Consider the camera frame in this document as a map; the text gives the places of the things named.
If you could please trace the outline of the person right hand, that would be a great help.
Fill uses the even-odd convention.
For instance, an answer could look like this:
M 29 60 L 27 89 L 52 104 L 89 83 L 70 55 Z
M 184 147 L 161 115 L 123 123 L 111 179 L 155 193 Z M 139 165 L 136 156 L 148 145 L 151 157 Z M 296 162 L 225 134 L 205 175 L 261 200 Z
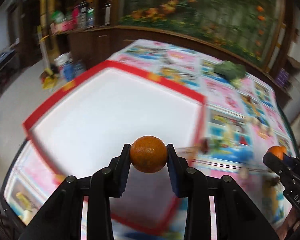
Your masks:
M 291 208 L 276 233 L 279 239 L 300 239 L 300 212 L 296 208 Z

